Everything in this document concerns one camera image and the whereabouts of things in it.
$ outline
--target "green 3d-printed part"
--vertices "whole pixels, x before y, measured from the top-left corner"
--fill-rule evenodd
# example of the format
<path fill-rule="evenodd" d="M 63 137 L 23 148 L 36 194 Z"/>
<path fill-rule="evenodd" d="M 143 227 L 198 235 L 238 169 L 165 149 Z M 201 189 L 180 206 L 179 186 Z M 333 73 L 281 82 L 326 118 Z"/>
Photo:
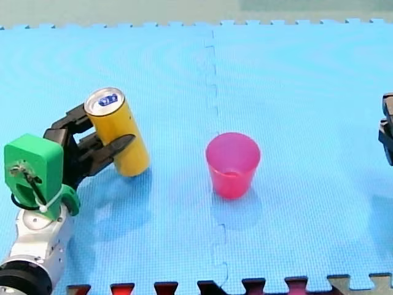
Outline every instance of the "green 3d-printed part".
<path fill-rule="evenodd" d="M 23 206 L 39 208 L 37 212 L 54 220 L 60 215 L 63 202 L 71 215 L 79 212 L 80 201 L 76 191 L 62 184 L 63 148 L 50 140 L 33 135 L 23 135 L 4 147 L 6 184 Z M 39 196 L 29 177 L 41 192 L 46 205 Z"/>

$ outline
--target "foam mat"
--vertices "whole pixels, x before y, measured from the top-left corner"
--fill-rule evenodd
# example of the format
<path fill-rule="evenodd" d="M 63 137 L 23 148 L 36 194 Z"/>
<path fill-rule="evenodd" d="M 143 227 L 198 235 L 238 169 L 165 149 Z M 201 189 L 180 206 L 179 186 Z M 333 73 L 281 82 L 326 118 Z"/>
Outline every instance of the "foam mat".
<path fill-rule="evenodd" d="M 81 184 L 56 294 L 78 284 L 109 294 L 114 283 L 153 294 L 165 281 L 198 294 L 201 280 L 241 294 L 248 278 L 285 293 L 287 277 L 326 291 L 332 275 L 369 289 L 371 273 L 392 272 L 393 168 L 378 123 L 393 88 L 393 25 L 272 24 L 0 31 L 2 145 L 42 135 L 92 91 L 114 86 L 152 158 L 137 178 L 108 167 Z M 250 135 L 263 153 L 252 189 L 235 202 L 212 192 L 204 160 L 226 131 Z M 5 256 L 17 209 L 5 184 L 0 193 Z"/>

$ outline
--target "yellow can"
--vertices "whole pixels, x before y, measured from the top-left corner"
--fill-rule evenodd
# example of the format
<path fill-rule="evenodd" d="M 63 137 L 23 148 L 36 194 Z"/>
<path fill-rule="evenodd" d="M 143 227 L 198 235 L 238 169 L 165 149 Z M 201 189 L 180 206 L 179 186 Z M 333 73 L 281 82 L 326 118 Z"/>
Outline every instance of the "yellow can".
<path fill-rule="evenodd" d="M 121 175 L 140 175 L 149 167 L 149 154 L 125 95 L 119 89 L 108 87 L 93 92 L 84 108 L 104 145 L 126 134 L 135 135 L 135 140 L 114 159 Z"/>

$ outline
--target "plastic cup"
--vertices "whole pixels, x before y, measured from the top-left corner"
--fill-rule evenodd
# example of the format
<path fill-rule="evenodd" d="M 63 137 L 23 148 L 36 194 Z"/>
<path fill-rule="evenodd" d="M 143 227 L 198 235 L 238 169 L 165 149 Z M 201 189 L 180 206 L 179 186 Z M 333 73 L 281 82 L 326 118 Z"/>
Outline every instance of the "plastic cup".
<path fill-rule="evenodd" d="M 257 143 L 241 133 L 224 133 L 206 148 L 213 189 L 226 199 L 237 199 L 251 186 L 261 152 Z"/>

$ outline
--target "zip tie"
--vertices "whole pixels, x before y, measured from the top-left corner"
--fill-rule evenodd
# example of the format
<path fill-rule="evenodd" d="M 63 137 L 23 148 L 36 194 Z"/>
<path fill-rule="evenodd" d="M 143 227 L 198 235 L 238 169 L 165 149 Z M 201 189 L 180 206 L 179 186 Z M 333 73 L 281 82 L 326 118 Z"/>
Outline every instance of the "zip tie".
<path fill-rule="evenodd" d="M 39 211 L 41 213 L 48 212 L 48 207 L 52 206 L 53 203 L 55 203 L 57 201 L 57 199 L 60 197 L 60 195 L 63 191 L 63 186 L 64 186 L 64 184 L 61 185 L 60 190 L 57 192 L 56 196 L 54 196 L 46 205 L 41 204 L 41 202 L 36 197 L 36 203 L 39 206 Z"/>

